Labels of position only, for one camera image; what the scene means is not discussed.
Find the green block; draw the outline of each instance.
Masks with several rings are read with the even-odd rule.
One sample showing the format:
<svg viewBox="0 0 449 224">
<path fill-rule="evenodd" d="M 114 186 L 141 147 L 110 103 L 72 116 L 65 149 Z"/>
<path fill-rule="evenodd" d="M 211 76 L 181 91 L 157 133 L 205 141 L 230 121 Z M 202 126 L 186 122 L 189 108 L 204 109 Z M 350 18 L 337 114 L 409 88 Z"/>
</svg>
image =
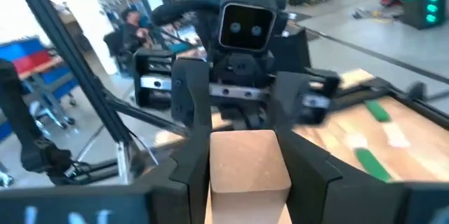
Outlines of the green block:
<svg viewBox="0 0 449 224">
<path fill-rule="evenodd" d="M 378 122 L 388 122 L 391 120 L 388 112 L 375 100 L 365 101 L 365 106 Z"/>
<path fill-rule="evenodd" d="M 362 164 L 366 173 L 384 182 L 387 182 L 388 180 L 391 179 L 391 176 L 388 174 L 388 171 L 381 165 L 381 163 L 371 153 L 370 150 L 361 147 L 355 149 L 354 151 L 358 161 Z"/>
</svg>

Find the robotic arm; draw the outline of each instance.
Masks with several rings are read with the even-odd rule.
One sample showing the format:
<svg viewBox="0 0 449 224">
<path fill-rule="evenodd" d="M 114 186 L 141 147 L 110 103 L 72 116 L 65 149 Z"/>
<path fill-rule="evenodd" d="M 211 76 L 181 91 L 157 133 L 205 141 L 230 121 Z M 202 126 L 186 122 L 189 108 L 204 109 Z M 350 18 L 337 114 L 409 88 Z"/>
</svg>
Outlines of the robotic arm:
<svg viewBox="0 0 449 224">
<path fill-rule="evenodd" d="M 175 118 L 189 121 L 191 132 L 184 145 L 168 159 L 128 186 L 61 186 L 6 190 L 0 208 L 8 213 L 4 223 L 155 223 L 203 224 L 208 196 L 210 106 L 226 92 L 210 64 L 229 54 L 251 55 L 263 62 L 268 40 L 281 19 L 276 0 L 221 0 L 220 34 L 214 42 L 212 61 L 178 58 L 170 73 L 171 107 Z M 232 28 L 245 14 L 252 23 Z M 266 31 L 273 23 L 272 34 Z M 242 35 L 253 35 L 248 43 Z M 225 77 L 225 81 L 236 81 Z M 277 71 L 263 79 L 257 90 L 265 105 L 266 129 L 276 132 L 292 188 L 287 200 L 296 223 L 442 223 L 449 188 L 441 184 L 384 183 L 333 157 L 329 152 L 292 132 L 293 124 L 320 124 L 332 104 L 340 80 L 336 73 L 317 70 Z M 236 98 L 247 94 L 247 82 L 227 89 Z"/>
</svg>

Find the blue shelf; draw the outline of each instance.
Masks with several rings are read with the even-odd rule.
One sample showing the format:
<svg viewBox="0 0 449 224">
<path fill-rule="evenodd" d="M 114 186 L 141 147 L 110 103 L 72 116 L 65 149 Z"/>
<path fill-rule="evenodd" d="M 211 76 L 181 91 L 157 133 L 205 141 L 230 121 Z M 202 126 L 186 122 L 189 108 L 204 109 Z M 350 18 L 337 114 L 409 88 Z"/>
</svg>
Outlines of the blue shelf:
<svg viewBox="0 0 449 224">
<path fill-rule="evenodd" d="M 56 67 L 55 69 L 41 73 L 41 77 L 43 81 L 46 84 L 51 84 L 54 81 L 57 81 L 59 78 L 65 76 L 67 73 L 69 73 L 70 70 L 68 67 Z M 66 96 L 67 94 L 72 91 L 73 88 L 78 86 L 78 82 L 76 79 L 72 79 L 63 85 L 59 86 L 53 91 L 53 95 L 56 97 L 56 99 L 60 100 L 62 97 Z M 11 125 L 6 122 L 3 124 L 0 124 L 0 141 L 4 140 L 6 137 L 8 137 L 12 133 L 11 131 Z"/>
<path fill-rule="evenodd" d="M 42 50 L 44 47 L 37 38 L 12 41 L 0 44 L 0 58 L 12 62 Z"/>
</svg>

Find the person sitting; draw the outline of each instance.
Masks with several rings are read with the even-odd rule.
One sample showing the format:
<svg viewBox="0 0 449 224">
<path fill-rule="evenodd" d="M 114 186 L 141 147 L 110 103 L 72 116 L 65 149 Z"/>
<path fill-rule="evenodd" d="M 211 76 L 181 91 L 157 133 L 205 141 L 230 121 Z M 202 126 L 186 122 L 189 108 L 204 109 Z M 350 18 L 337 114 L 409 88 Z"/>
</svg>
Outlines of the person sitting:
<svg viewBox="0 0 449 224">
<path fill-rule="evenodd" d="M 127 8 L 121 14 L 123 21 L 123 44 L 131 53 L 139 48 L 151 48 L 154 45 L 149 30 L 140 26 L 140 13 L 134 8 Z"/>
</svg>

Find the black frame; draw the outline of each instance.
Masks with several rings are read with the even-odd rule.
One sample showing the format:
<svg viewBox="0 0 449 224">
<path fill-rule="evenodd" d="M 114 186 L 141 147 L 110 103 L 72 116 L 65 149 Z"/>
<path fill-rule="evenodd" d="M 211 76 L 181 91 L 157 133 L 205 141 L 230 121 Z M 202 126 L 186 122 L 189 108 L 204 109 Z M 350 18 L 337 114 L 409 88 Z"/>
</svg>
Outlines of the black frame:
<svg viewBox="0 0 449 224">
<path fill-rule="evenodd" d="M 19 222 L 24 213 L 36 210 L 36 223 L 64 222 L 77 213 L 88 223 L 110 215 L 108 223 L 204 224 L 208 195 L 208 148 L 212 131 L 207 78 L 189 84 L 201 100 L 195 109 L 192 140 L 179 152 L 129 186 L 56 187 L 7 190 L 0 194 L 0 208 L 8 212 L 2 220 Z M 416 110 L 444 129 L 449 117 L 410 98 L 383 79 L 376 78 L 341 91 L 334 111 L 365 100 L 392 97 Z M 448 183 L 385 183 L 333 157 L 307 139 L 291 131 L 286 111 L 274 106 L 273 125 L 287 165 L 292 190 L 287 200 L 290 218 L 296 223 L 393 224 L 429 223 L 439 209 L 449 204 Z"/>
</svg>

